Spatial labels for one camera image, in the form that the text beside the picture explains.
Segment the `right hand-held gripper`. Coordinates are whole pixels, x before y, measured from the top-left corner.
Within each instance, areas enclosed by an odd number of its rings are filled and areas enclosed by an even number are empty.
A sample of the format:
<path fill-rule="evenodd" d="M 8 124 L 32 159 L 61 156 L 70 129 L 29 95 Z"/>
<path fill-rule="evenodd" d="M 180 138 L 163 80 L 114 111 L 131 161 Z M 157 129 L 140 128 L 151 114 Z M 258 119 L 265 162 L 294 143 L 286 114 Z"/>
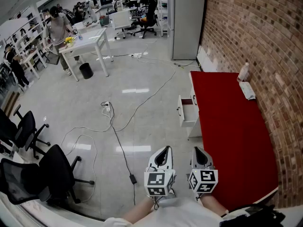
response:
<path fill-rule="evenodd" d="M 218 170 L 213 159 L 204 149 L 194 147 L 191 159 L 192 171 L 188 181 L 194 193 L 211 193 L 218 184 Z"/>

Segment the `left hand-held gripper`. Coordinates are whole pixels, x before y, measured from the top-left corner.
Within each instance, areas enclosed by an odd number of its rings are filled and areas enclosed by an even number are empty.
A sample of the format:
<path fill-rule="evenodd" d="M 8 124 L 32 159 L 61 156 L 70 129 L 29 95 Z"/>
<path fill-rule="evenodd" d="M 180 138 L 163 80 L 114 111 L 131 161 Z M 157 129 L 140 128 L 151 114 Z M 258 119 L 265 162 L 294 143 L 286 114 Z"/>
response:
<path fill-rule="evenodd" d="M 144 187 L 150 197 L 168 196 L 175 182 L 171 146 L 156 151 L 149 159 L 144 172 Z"/>

